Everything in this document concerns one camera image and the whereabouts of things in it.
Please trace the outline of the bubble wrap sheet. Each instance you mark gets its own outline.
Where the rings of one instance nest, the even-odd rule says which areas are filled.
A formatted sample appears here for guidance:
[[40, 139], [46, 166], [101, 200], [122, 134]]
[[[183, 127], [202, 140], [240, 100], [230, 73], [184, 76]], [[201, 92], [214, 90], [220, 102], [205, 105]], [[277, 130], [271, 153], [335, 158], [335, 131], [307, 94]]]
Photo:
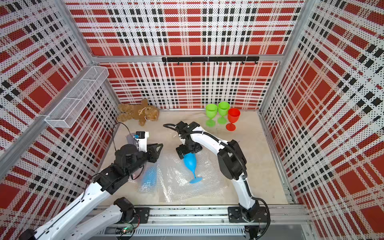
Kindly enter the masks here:
[[158, 163], [157, 184], [161, 202], [175, 203], [192, 198], [218, 198], [228, 187], [213, 154], [196, 154], [197, 166], [193, 174], [184, 161], [174, 155]]

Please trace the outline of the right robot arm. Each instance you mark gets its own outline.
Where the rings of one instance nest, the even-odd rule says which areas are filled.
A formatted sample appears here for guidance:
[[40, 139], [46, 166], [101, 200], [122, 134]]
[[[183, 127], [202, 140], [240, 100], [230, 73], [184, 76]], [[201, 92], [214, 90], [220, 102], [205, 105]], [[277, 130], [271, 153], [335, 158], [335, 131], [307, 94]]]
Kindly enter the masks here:
[[271, 214], [267, 203], [261, 198], [254, 197], [249, 187], [247, 160], [238, 142], [222, 140], [205, 131], [196, 122], [164, 124], [163, 127], [177, 132], [182, 144], [176, 148], [176, 152], [194, 174], [192, 183], [201, 180], [195, 175], [197, 165], [195, 154], [206, 148], [217, 156], [221, 173], [232, 181], [238, 196], [242, 219], [249, 223], [259, 221], [270, 225]]

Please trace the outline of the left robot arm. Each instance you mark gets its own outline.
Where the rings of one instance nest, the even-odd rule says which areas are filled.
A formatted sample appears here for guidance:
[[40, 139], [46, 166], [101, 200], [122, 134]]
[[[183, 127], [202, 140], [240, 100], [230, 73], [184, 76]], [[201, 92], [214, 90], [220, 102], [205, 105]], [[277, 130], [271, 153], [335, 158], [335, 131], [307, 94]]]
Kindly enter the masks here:
[[101, 202], [113, 195], [137, 170], [147, 162], [155, 163], [163, 144], [144, 145], [139, 149], [127, 144], [115, 151], [115, 161], [96, 174], [94, 181], [69, 206], [36, 230], [27, 229], [20, 240], [75, 240], [89, 239], [101, 228], [133, 214], [134, 207], [126, 198], [119, 198], [106, 211], [82, 223], [81, 221]]

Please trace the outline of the green wine glass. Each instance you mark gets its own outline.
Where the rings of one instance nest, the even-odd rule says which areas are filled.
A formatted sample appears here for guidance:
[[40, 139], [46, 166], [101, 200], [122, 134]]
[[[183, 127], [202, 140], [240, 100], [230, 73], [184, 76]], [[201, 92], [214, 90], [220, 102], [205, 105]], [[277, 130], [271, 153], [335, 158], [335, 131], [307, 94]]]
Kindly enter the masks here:
[[208, 127], [214, 127], [215, 126], [216, 122], [214, 121], [214, 118], [217, 115], [217, 111], [218, 111], [218, 106], [215, 104], [208, 104], [206, 106], [206, 116], [209, 118], [206, 121], [206, 125]]
[[226, 116], [228, 114], [228, 111], [230, 109], [230, 104], [228, 102], [220, 102], [218, 104], [218, 113], [221, 116], [218, 118], [218, 123], [221, 125], [225, 125], [227, 122]]

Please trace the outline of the light blue glass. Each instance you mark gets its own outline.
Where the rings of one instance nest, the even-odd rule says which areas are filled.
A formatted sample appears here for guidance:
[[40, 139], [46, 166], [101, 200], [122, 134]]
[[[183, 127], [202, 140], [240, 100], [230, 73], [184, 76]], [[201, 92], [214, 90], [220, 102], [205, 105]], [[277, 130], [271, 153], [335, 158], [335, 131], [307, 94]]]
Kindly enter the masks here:
[[197, 177], [197, 175], [196, 175], [197, 159], [196, 159], [195, 154], [192, 154], [192, 153], [187, 154], [184, 157], [184, 164], [185, 164], [186, 168], [192, 172], [193, 177], [194, 177], [190, 181], [190, 184], [196, 184], [203, 179], [202, 177]]

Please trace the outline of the red glass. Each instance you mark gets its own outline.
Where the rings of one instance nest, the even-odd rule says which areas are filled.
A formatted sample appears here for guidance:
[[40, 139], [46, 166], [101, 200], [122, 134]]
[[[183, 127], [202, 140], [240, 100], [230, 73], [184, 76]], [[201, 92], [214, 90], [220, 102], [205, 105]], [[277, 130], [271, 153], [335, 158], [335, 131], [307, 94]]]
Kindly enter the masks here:
[[226, 125], [226, 129], [230, 132], [233, 132], [236, 130], [235, 123], [239, 120], [241, 115], [240, 110], [232, 108], [228, 111], [228, 121], [229, 123]]

